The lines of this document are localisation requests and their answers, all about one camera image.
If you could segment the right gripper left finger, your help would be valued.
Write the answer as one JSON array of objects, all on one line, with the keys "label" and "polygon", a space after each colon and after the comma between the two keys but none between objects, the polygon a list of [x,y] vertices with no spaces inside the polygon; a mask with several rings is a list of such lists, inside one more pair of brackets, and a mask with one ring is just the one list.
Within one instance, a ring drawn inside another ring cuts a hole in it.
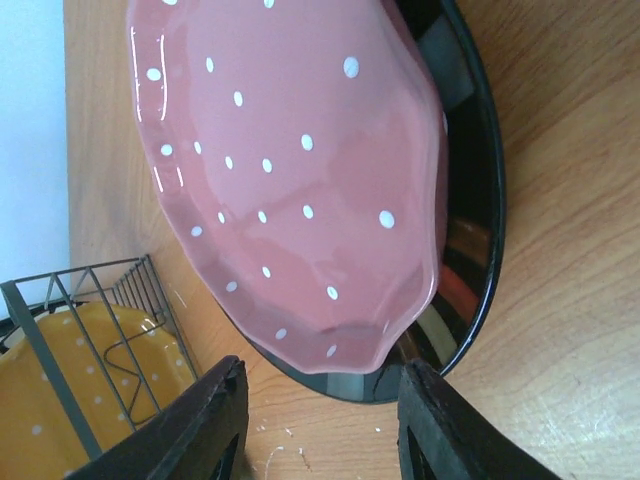
[{"label": "right gripper left finger", "polygon": [[240,479],[249,423],[245,363],[224,357],[143,428],[72,479]]}]

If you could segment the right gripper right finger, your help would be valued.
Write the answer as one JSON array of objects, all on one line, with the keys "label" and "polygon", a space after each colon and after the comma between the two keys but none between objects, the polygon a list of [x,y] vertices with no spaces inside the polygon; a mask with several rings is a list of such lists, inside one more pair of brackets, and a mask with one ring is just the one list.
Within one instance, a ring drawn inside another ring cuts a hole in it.
[{"label": "right gripper right finger", "polygon": [[421,360],[403,367],[398,395],[403,479],[556,479]]}]

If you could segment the orange dotted plate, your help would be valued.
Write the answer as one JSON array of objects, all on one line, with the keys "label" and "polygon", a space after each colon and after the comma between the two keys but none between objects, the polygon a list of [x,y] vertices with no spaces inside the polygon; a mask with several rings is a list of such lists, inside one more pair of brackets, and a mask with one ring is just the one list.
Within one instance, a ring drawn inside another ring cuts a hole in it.
[{"label": "orange dotted plate", "polygon": [[37,317],[54,364],[23,333],[1,355],[1,476],[63,479],[150,422],[194,381],[175,335],[132,307],[84,303]]}]

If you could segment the dark wire dish rack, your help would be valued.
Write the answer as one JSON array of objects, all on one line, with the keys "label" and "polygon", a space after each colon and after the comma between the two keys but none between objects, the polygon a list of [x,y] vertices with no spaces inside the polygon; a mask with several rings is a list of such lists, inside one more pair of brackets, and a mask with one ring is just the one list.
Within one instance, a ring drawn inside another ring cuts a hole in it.
[{"label": "dark wire dish rack", "polygon": [[1,285],[1,475],[70,474],[199,373],[149,256]]}]

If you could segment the black rimmed cream plate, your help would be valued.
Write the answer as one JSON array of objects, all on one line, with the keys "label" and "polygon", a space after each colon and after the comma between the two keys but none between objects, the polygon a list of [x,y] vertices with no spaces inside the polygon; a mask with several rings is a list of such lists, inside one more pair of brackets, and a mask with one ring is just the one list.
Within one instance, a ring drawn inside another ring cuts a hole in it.
[{"label": "black rimmed cream plate", "polygon": [[322,395],[361,404],[398,398],[401,370],[419,359],[449,373],[477,338],[500,275],[506,175],[494,96],[481,55],[454,1],[398,1],[410,45],[429,67],[448,122],[448,223],[444,272],[428,308],[369,374],[304,374],[265,349],[260,355]]}]

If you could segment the pink dotted plate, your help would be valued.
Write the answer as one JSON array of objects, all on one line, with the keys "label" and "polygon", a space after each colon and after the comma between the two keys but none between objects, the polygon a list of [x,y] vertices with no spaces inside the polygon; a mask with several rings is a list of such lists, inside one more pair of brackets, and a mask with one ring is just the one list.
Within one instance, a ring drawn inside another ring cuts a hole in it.
[{"label": "pink dotted plate", "polygon": [[237,328],[370,373],[433,299],[448,131],[393,1],[132,1],[135,123],[161,208]]}]

